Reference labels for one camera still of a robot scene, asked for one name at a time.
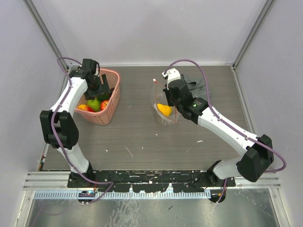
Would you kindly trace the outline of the yellow pear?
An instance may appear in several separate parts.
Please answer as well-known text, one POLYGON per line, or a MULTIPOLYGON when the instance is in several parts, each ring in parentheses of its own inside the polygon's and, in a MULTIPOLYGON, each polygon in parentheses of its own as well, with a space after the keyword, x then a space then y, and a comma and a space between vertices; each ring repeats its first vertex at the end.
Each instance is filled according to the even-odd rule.
POLYGON ((170 114, 172 113, 171 106, 157 103, 157 108, 164 116, 170 116, 170 114))

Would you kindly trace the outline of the clear zip top bag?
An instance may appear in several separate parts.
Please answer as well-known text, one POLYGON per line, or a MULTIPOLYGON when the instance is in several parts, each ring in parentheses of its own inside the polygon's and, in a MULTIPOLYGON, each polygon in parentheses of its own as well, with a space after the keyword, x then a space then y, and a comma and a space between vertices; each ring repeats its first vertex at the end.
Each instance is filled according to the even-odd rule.
POLYGON ((178 112, 175 107, 169 106, 165 92, 165 86, 156 79, 152 80, 151 106, 156 114, 158 123, 173 125, 178 122, 178 112))

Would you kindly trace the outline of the pink plastic basket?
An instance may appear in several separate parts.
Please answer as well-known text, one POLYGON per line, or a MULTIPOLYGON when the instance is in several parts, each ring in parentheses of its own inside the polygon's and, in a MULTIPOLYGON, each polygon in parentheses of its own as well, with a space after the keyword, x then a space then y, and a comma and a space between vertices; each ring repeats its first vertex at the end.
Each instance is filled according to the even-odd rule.
POLYGON ((80 114, 86 121, 99 125, 107 125, 110 123, 120 99, 120 75, 114 70, 101 68, 100 75, 103 74, 106 75, 110 93, 109 95, 102 94, 96 97, 99 101, 99 111, 92 112, 91 110, 86 111, 78 108, 80 105, 87 105, 88 101, 84 95, 80 98, 75 109, 75 112, 80 114))

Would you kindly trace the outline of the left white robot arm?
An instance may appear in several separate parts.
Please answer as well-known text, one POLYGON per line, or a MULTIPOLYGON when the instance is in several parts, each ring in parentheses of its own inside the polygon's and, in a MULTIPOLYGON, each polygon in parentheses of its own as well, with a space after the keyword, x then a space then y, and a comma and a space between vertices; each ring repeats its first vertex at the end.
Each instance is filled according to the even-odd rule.
POLYGON ((44 140, 64 156, 71 168, 72 178, 77 179, 83 187, 111 185, 110 182, 96 181, 92 165, 78 144, 79 130, 73 119, 82 96, 93 100, 109 92, 107 77, 100 74, 99 63, 92 59, 83 59, 76 69, 63 72, 68 80, 63 93, 50 110, 40 113, 44 140))

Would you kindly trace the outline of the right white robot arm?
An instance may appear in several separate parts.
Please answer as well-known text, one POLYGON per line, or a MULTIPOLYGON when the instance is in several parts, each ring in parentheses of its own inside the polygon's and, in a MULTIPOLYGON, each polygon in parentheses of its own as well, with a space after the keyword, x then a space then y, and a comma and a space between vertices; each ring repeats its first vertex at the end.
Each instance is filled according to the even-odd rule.
POLYGON ((212 131, 239 154, 239 158, 218 160, 208 168, 206 178, 212 186, 219 186, 226 178, 237 176, 254 183, 273 163, 270 137, 246 132, 211 108, 206 100, 194 98, 184 80, 170 81, 164 92, 168 104, 175 106, 185 119, 212 131))

